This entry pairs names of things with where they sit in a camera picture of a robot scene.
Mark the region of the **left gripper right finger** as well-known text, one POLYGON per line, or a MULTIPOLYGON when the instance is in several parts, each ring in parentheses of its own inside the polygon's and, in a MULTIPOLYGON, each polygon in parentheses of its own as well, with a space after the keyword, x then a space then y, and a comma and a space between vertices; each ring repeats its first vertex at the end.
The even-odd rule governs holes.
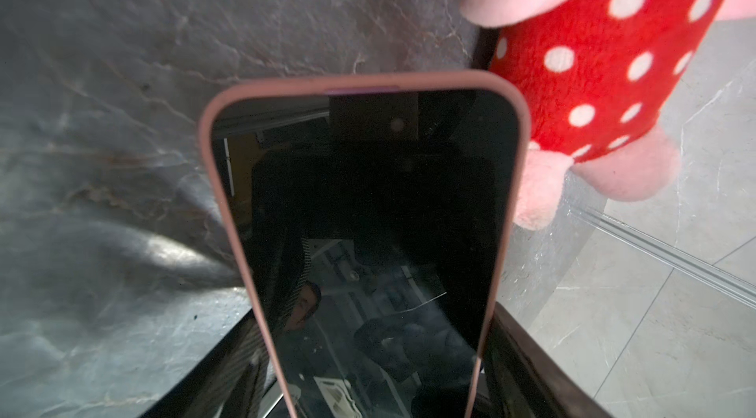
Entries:
POLYGON ((500 304, 484 349, 493 417, 608 418, 500 304))

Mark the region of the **dark phone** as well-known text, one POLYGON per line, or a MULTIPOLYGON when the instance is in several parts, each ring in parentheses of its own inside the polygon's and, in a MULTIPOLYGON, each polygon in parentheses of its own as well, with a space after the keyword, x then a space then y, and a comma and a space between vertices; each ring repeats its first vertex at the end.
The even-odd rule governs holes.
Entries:
POLYGON ((200 123, 259 322, 224 417, 498 417, 484 345, 530 118, 483 71, 242 83, 200 123))

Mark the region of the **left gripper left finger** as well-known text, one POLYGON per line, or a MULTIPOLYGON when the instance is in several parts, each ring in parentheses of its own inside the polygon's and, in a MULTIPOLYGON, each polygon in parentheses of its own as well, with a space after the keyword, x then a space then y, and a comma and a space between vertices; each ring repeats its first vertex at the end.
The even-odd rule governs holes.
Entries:
POLYGON ((256 417, 270 356, 248 312, 145 417, 256 417))

